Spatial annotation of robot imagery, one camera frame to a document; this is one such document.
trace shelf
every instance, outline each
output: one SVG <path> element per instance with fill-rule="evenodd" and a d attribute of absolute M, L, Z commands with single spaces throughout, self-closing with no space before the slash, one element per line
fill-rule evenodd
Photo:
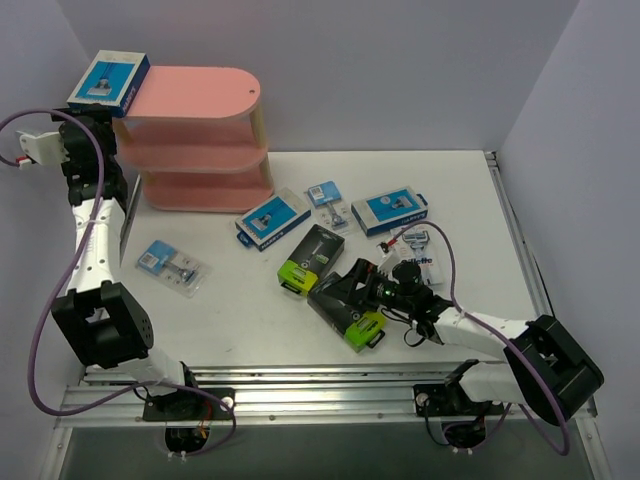
<path fill-rule="evenodd" d="M 161 210 L 244 213 L 273 194 L 260 167 L 237 175 L 153 173 L 146 177 L 145 197 Z"/>
<path fill-rule="evenodd" d="M 249 72 L 225 67 L 151 67 L 127 119 L 234 120 L 260 100 Z"/>
<path fill-rule="evenodd" d="M 132 141 L 123 142 L 120 153 L 141 171 L 240 173 L 267 156 L 248 122 L 143 122 L 129 132 Z"/>

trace wall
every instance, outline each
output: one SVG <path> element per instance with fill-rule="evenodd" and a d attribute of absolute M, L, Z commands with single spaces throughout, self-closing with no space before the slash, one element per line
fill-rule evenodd
<path fill-rule="evenodd" d="M 500 158 L 559 318 L 605 374 L 615 478 L 640 468 L 640 3 L 582 0 Z"/>
<path fill-rule="evenodd" d="M 53 0 L 5 0 L 0 16 L 0 118 L 28 107 L 64 104 L 88 64 Z M 15 158 L 13 131 L 46 118 L 16 121 L 0 135 L 0 151 Z M 73 254 L 74 225 L 59 171 L 18 172 L 0 164 L 0 471 L 3 478 L 37 478 L 54 419 L 40 413 L 27 393 L 31 335 L 53 284 Z M 77 382 L 79 365 L 50 322 L 41 344 L 38 385 L 58 406 L 65 385 Z"/>
<path fill-rule="evenodd" d="M 272 149 L 376 150 L 497 148 L 577 0 L 59 3 L 90 57 L 256 74 Z"/>

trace table surface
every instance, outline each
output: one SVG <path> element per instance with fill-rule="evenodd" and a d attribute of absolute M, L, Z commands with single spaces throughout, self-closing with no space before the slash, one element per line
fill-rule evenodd
<path fill-rule="evenodd" d="M 271 153 L 277 188 L 302 196 L 309 186 L 334 180 L 352 201 L 410 185 L 429 201 L 428 218 L 449 235 L 458 264 L 457 296 L 467 310 L 533 318 L 534 309 L 484 155 L 450 152 Z M 122 282 L 150 316 L 156 345 L 190 366 L 349 366 L 458 362 L 483 358 L 461 347 L 425 342 L 409 348 L 405 325 L 388 322 L 387 336 L 359 354 L 306 304 L 278 284 L 276 272 L 314 223 L 313 217 L 264 252 L 236 239 L 236 215 L 163 212 L 140 198 L 122 262 Z M 347 236 L 335 270 L 346 273 L 364 257 L 378 261 L 375 245 L 386 235 Z M 191 299 L 135 268 L 154 241 L 163 240 L 211 265 Z M 447 283 L 450 265 L 434 232 Z"/>

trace purple cable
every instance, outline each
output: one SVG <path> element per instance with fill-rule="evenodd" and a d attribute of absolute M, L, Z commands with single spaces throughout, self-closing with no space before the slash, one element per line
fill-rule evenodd
<path fill-rule="evenodd" d="M 121 390 L 118 390 L 117 392 L 114 392 L 110 395 L 107 395 L 104 398 L 101 398 L 100 400 L 96 400 L 93 403 L 90 403 L 88 405 L 84 405 L 82 407 L 79 408 L 75 408 L 73 410 L 55 410 L 51 407 L 49 407 L 48 405 L 45 405 L 44 402 L 42 401 L 42 399 L 38 396 L 38 391 L 36 389 L 36 358 L 37 358 L 37 354 L 38 354 L 38 345 L 40 344 L 40 338 L 42 337 L 42 332 L 44 330 L 44 325 L 47 321 L 47 317 L 49 316 L 49 312 L 51 311 L 51 306 L 53 305 L 54 300 L 58 297 L 58 295 L 60 294 L 60 292 L 62 291 L 62 289 L 64 288 L 65 284 L 67 283 L 67 280 L 69 280 L 69 278 L 71 277 L 71 274 L 73 273 L 73 269 L 75 268 L 76 264 L 78 263 L 78 261 L 80 260 L 80 257 L 82 256 L 82 253 L 84 252 L 84 249 L 87 246 L 87 242 L 89 241 L 89 237 L 91 236 L 91 231 L 93 230 L 93 225 L 95 222 L 96 217 L 98 216 L 98 209 L 100 208 L 100 200 L 102 198 L 102 191 L 104 188 L 104 157 L 102 156 L 102 150 L 100 149 L 100 144 L 98 143 L 98 140 L 93 136 L 93 134 L 91 133 L 91 131 L 79 120 L 77 120 L 76 118 L 72 117 L 71 115 L 68 115 L 64 112 L 59 112 L 57 110 L 51 110 L 51 109 L 47 109 L 47 108 L 37 108 L 37 109 L 30 109 L 30 110 L 23 110 L 21 112 L 17 112 L 14 113 L 13 115 L 10 115 L 9 117 L 7 117 L 5 120 L 3 120 L 0 123 L 0 131 L 4 130 L 4 128 L 11 123 L 13 120 L 16 120 L 17 118 L 20 117 L 24 117 L 26 115 L 33 115 L 33 114 L 38 114 L 38 113 L 44 113 L 47 115 L 57 115 L 61 118 L 64 118 L 65 120 L 75 124 L 76 126 L 78 126 L 78 128 L 80 128 L 84 134 L 87 136 L 87 138 L 89 138 L 89 140 L 91 141 L 91 144 L 93 145 L 93 148 L 96 151 L 96 155 L 98 157 L 98 185 L 97 185 L 97 189 L 96 189 L 96 196 L 95 196 L 95 201 L 93 204 L 93 208 L 91 209 L 91 213 L 89 215 L 89 221 L 87 222 L 87 228 L 84 231 L 84 234 L 82 235 L 82 239 L 80 240 L 80 244 L 78 245 L 78 248 L 76 250 L 76 252 L 73 255 L 73 258 L 71 259 L 71 262 L 69 263 L 69 266 L 67 267 L 67 269 L 64 271 L 64 273 L 62 274 L 62 276 L 60 277 L 60 280 L 58 280 L 58 283 L 56 283 L 55 287 L 53 288 L 53 291 L 51 292 L 51 294 L 49 295 L 49 298 L 47 299 L 44 308 L 42 309 L 42 313 L 40 314 L 40 318 L 38 319 L 38 323 L 36 324 L 36 329 L 35 332 L 33 333 L 33 339 L 31 340 L 31 348 L 29 350 L 29 362 L 28 362 L 28 370 L 27 370 L 27 384 L 29 387 L 29 396 L 31 397 L 31 400 L 33 401 L 33 404 L 42 412 L 46 413 L 47 415 L 52 415 L 54 417 L 69 417 L 71 415 L 77 415 L 78 413 L 82 413 L 82 412 L 86 412 L 87 410 L 91 410 L 92 408 L 95 408 L 99 405 L 102 405 L 110 400 L 113 400 L 116 397 L 119 397 L 120 395 L 123 395 L 127 392 L 132 391 L 135 388 L 138 387 L 146 387 L 146 386 L 152 386 L 152 385 L 156 385 L 156 382 L 140 382 L 140 383 L 135 383 L 132 385 L 129 385 Z M 17 167 L 18 164 L 17 163 L 11 163 L 8 160 L 6 160 L 4 157 L 2 157 L 0 155 L 0 161 L 4 164 L 10 165 L 12 167 Z M 222 445 L 224 442 L 226 442 L 227 440 L 229 440 L 229 438 L 231 438 L 231 436 L 233 435 L 233 433 L 236 430 L 236 417 L 233 413 L 233 409 L 231 409 L 229 406 L 227 406 L 222 400 L 220 400 L 219 398 L 217 398 L 214 395 L 211 395 L 208 392 L 205 392 L 204 390 L 200 390 L 198 388 L 193 388 L 193 387 L 187 387 L 184 385 L 175 385 L 172 383 L 166 383 L 166 382 L 161 382 L 160 385 L 165 386 L 165 387 L 169 387 L 169 388 L 175 388 L 178 390 L 183 390 L 186 392 L 192 392 L 192 393 L 196 393 L 197 395 L 200 395 L 202 397 L 205 397 L 208 400 L 211 400 L 213 402 L 215 402 L 216 404 L 220 405 L 221 408 L 223 408 L 224 410 L 226 410 L 229 415 L 231 416 L 231 421 L 232 421 L 232 426 L 231 429 L 229 430 L 229 433 L 222 438 L 221 440 L 219 440 L 218 442 L 213 443 L 211 446 L 207 446 L 207 448 L 203 448 L 197 452 L 192 452 L 191 455 L 194 454 L 200 454 L 200 453 L 204 453 L 204 452 L 208 452 L 216 447 L 218 447 L 219 445 Z"/>
<path fill-rule="evenodd" d="M 509 348 L 509 350 L 511 350 L 511 352 L 520 361 L 520 363 L 522 363 L 522 365 L 527 369 L 529 374 L 531 374 L 533 379 L 536 381 L 536 383 L 540 387 L 540 390 L 544 394 L 545 398 L 549 402 L 549 405 L 551 405 L 551 409 L 553 410 L 553 413 L 556 416 L 556 419 L 558 420 L 558 425 L 559 425 L 560 431 L 562 433 L 562 440 L 563 440 L 562 447 L 559 447 L 553 441 L 553 439 L 544 430 L 542 430 L 536 423 L 534 423 L 534 426 L 536 427 L 536 430 L 538 431 L 538 433 L 540 433 L 540 435 L 542 435 L 542 437 L 547 441 L 547 443 L 551 446 L 551 448 L 553 450 L 555 450 L 556 453 L 558 453 L 558 455 L 562 455 L 562 456 L 568 455 L 569 451 L 571 449 L 571 440 L 570 440 L 570 437 L 569 437 L 569 429 L 567 427 L 567 422 L 564 419 L 564 415 L 562 414 L 562 409 L 560 408 L 560 405 L 558 404 L 558 401 L 556 400 L 555 396 L 553 395 L 553 392 L 549 389 L 547 384 L 544 382 L 543 378 L 540 376 L 540 374 L 537 372 L 537 370 L 534 368 L 534 366 L 531 365 L 531 362 L 529 362 L 527 360 L 527 358 L 522 354 L 522 352 L 520 350 L 518 350 L 518 347 L 516 347 L 511 340 L 509 340 L 507 337 L 505 337 L 502 334 L 502 332 L 500 332 L 496 328 L 492 327 L 488 323 L 480 320 L 475 315 L 464 311 L 464 309 L 460 306 L 460 303 L 458 302 L 458 299 L 456 298 L 456 295 L 455 295 L 456 274 L 457 274 L 457 272 L 456 272 L 456 259 L 455 259 L 455 255 L 453 253 L 453 247 L 451 246 L 451 241 L 449 240 L 449 237 L 447 237 L 447 234 L 444 232 L 444 230 L 442 230 L 442 228 L 440 228 L 437 224 L 435 224 L 435 223 L 433 223 L 433 222 L 431 222 L 429 220 L 418 220 L 417 222 L 410 223 L 409 225 L 404 227 L 396 235 L 394 235 L 392 237 L 392 239 L 387 243 L 395 241 L 398 237 L 400 237 L 400 235 L 402 235 L 404 232 L 406 232 L 410 228 L 415 227 L 416 225 L 429 225 L 430 227 L 435 228 L 436 231 L 440 234 L 440 236 L 444 240 L 444 243 L 447 245 L 447 250 L 449 251 L 449 258 L 451 259 L 451 287 L 449 289 L 449 295 L 451 297 L 451 302 L 453 302 L 453 305 L 454 305 L 455 309 L 459 313 L 461 313 L 462 315 L 467 317 L 469 320 L 471 320 L 472 322 L 476 323 L 477 325 L 480 325 L 482 328 L 484 328 L 485 330 L 487 330 L 490 333 L 492 333 L 493 335 L 495 335 L 501 342 L 503 342 L 507 346 L 507 348 Z M 535 422 L 535 420 L 530 415 L 527 416 L 527 418 L 530 421 Z"/>
<path fill-rule="evenodd" d="M 489 439 L 491 437 L 493 437 L 493 435 L 500 429 L 500 427 L 502 426 L 502 424 L 504 423 L 505 419 L 507 418 L 507 415 L 509 415 L 509 411 L 511 410 L 511 404 L 507 403 L 507 406 L 504 409 L 504 412 L 502 412 L 502 415 L 500 416 L 500 418 L 498 419 L 498 423 L 496 423 L 496 426 L 493 427 L 493 429 L 485 435 L 484 440 L 481 441 L 479 444 L 477 444 L 475 447 L 469 448 L 469 450 L 475 452 L 478 448 L 484 446 L 487 444 L 487 442 L 489 441 Z M 444 427 L 442 429 L 442 435 L 444 436 L 445 440 L 447 439 L 447 432 L 455 427 L 458 427 L 460 425 L 469 425 L 473 422 L 456 422 L 456 423 L 451 423 L 449 425 L 447 425 L 446 427 Z"/>

